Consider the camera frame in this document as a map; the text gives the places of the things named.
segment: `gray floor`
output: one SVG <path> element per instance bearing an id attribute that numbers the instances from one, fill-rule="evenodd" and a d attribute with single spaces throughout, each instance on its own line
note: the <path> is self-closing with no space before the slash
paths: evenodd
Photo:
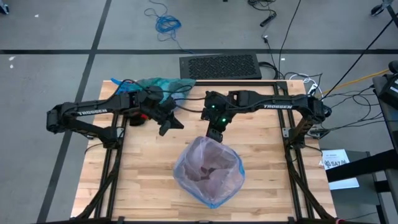
<path id="1" fill-rule="evenodd" d="M 6 0 L 11 13 L 0 16 L 0 49 L 90 49 L 105 0 Z M 182 22 L 178 40 L 186 49 L 264 49 L 260 36 L 265 33 L 273 49 L 279 49 L 297 1 L 278 0 L 271 5 L 277 18 L 266 29 L 258 24 L 267 13 L 256 11 L 245 0 L 163 0 L 169 14 Z M 387 12 L 370 17 L 377 0 L 303 0 L 290 30 L 285 49 L 364 49 L 391 19 Z M 178 49 L 175 42 L 158 42 L 154 18 L 143 13 L 156 8 L 142 0 L 113 0 L 99 49 Z M 398 49 L 398 28 L 391 25 L 372 49 Z M 98 97 L 102 80 L 114 78 L 178 78 L 178 58 L 184 55 L 97 55 L 83 100 Z M 271 61 L 268 54 L 259 60 Z M 356 60 L 355 54 L 284 54 L 282 72 L 324 73 L 321 87 L 330 89 Z M 45 130 L 45 112 L 64 101 L 73 101 L 88 55 L 0 55 L 0 108 L 3 143 L 0 157 L 0 222 L 33 223 L 44 199 L 62 135 Z M 365 55 L 345 81 L 387 68 L 398 55 Z M 262 71 L 264 79 L 272 72 Z M 370 80 L 341 91 L 362 90 Z M 334 105 L 341 98 L 325 102 Z M 326 127 L 356 121 L 366 107 L 352 101 L 336 107 Z M 380 109 L 375 106 L 372 114 Z M 87 140 L 73 135 L 48 221 L 70 215 Z M 321 140 L 324 148 L 370 151 L 390 149 L 383 123 L 332 132 Z M 389 207 L 391 223 L 397 223 L 391 197 L 383 197 Z M 375 212 L 374 206 L 354 207 L 335 199 L 339 217 L 350 218 Z M 378 222 L 377 215 L 358 221 Z"/>

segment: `wooden tabletop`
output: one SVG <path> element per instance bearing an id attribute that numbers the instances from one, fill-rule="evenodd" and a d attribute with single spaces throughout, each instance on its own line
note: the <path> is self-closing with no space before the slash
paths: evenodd
<path id="1" fill-rule="evenodd" d="M 287 84 L 291 95 L 305 93 L 302 81 L 287 81 Z M 115 84 L 104 81 L 99 98 L 108 98 L 116 87 Z M 230 90 L 273 94 L 271 86 L 195 86 L 189 97 L 204 97 L 207 90 L 222 94 L 227 94 Z M 184 106 L 202 110 L 203 101 L 187 101 Z M 148 121 L 139 127 L 127 126 L 113 220 L 118 216 L 124 216 L 126 220 L 158 221 L 285 221 L 287 217 L 295 217 L 276 110 L 237 114 L 233 122 L 227 125 L 223 144 L 240 155 L 246 180 L 242 189 L 217 209 L 210 209 L 193 198 L 173 178 L 175 161 L 197 136 L 205 135 L 208 121 L 202 121 L 200 113 L 183 110 L 177 110 L 175 116 L 185 128 L 170 129 L 163 137 L 159 136 L 159 126 L 155 121 Z M 301 115 L 294 111 L 294 118 L 297 124 Z M 112 114 L 101 114 L 95 116 L 93 124 L 106 127 L 111 125 L 111 120 Z M 100 141 L 95 139 L 88 146 L 98 143 Z M 319 147 L 313 139 L 306 139 L 306 144 Z M 102 146 L 93 147 L 87 152 L 72 217 L 83 211 L 98 190 L 105 152 Z M 305 148 L 302 149 L 302 157 L 310 190 L 322 206 L 335 216 L 326 173 L 319 165 L 320 153 Z M 108 201 L 108 194 L 109 189 L 104 202 Z M 301 190 L 299 196 L 305 216 L 307 212 Z M 103 217 L 106 205 L 107 203 L 103 205 Z"/>

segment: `teal cloth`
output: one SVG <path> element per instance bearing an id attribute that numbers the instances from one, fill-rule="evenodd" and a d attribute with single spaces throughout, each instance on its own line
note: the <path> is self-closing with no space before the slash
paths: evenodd
<path id="1" fill-rule="evenodd" d="M 120 85 L 122 81 L 119 81 L 117 79 L 111 78 L 111 81 L 117 85 Z M 148 78 L 148 79 L 142 79 L 137 81 L 138 84 L 142 85 L 144 88 L 148 86 L 159 86 L 163 90 L 167 91 L 184 91 L 187 90 L 183 93 L 163 93 L 163 102 L 166 100 L 170 94 L 172 94 L 172 98 L 186 98 L 189 94 L 188 89 L 190 89 L 189 86 L 194 86 L 196 83 L 196 80 L 190 79 L 190 78 Z M 118 92 L 116 94 L 120 94 L 122 92 L 128 92 L 128 91 L 135 91 L 135 90 L 141 90 L 141 87 L 134 83 L 123 83 L 123 85 L 119 88 Z"/>

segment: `plastic bag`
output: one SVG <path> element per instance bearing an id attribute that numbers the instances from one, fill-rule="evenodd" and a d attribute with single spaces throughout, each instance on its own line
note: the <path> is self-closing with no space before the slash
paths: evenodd
<path id="1" fill-rule="evenodd" d="M 122 82 L 111 78 L 111 81 L 117 85 L 120 85 Z M 172 93 L 172 98 L 177 99 L 177 98 L 186 98 L 189 94 L 189 89 L 195 85 L 196 80 L 190 79 L 190 78 L 149 78 L 149 79 L 142 79 L 137 81 L 138 84 L 142 85 L 143 87 L 148 87 L 148 86 L 159 86 L 163 90 L 167 91 L 178 91 L 182 93 Z M 134 83 L 123 83 L 123 85 L 120 87 L 118 92 L 116 94 L 126 92 L 126 91 L 134 91 L 134 90 L 140 90 L 141 88 L 137 86 Z M 163 92 L 163 100 L 161 103 L 166 100 L 170 96 L 170 93 Z M 176 101 L 176 104 L 179 106 L 182 106 L 183 100 L 178 100 Z"/>
<path id="2" fill-rule="evenodd" d="M 174 179 L 180 186 L 210 208 L 218 208 L 235 195 L 244 176 L 237 153 L 208 137 L 197 137 L 174 167 Z"/>

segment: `white paper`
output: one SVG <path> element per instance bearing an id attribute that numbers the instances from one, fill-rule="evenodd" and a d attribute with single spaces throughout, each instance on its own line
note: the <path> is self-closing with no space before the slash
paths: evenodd
<path id="1" fill-rule="evenodd" d="M 349 163 L 347 153 L 344 149 L 324 150 L 322 153 L 323 166 L 325 167 L 325 170 Z M 349 189 L 355 187 L 359 187 L 358 180 L 355 177 L 329 183 L 330 190 Z"/>

